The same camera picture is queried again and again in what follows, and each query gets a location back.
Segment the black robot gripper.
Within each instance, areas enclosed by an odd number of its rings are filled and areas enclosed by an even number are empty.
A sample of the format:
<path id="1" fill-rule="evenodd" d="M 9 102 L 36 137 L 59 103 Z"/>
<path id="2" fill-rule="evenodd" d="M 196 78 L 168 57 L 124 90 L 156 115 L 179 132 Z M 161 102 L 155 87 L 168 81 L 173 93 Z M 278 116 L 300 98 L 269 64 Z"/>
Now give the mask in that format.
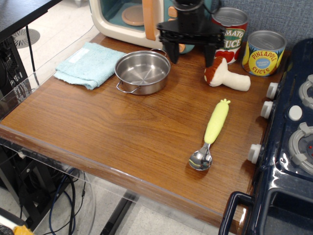
<path id="1" fill-rule="evenodd" d="M 204 46 L 205 66 L 213 64 L 216 48 L 224 45 L 225 29 L 210 21 L 211 14 L 203 0 L 174 0 L 177 17 L 172 21 L 159 23 L 159 39 L 172 63 L 179 59 L 179 45 Z"/>

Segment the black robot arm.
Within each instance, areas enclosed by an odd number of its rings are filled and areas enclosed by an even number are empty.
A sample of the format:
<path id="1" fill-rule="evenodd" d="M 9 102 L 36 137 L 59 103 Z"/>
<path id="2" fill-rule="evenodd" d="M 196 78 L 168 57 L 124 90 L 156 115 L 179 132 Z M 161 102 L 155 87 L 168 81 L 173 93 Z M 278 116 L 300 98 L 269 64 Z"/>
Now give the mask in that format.
<path id="1" fill-rule="evenodd" d="M 206 12 L 212 12 L 202 0 L 175 0 L 173 5 L 178 12 L 177 19 L 157 25 L 159 39 L 170 60 L 178 61 L 179 44 L 202 45 L 206 67 L 210 67 L 215 51 L 224 46 L 225 28 L 205 16 Z"/>

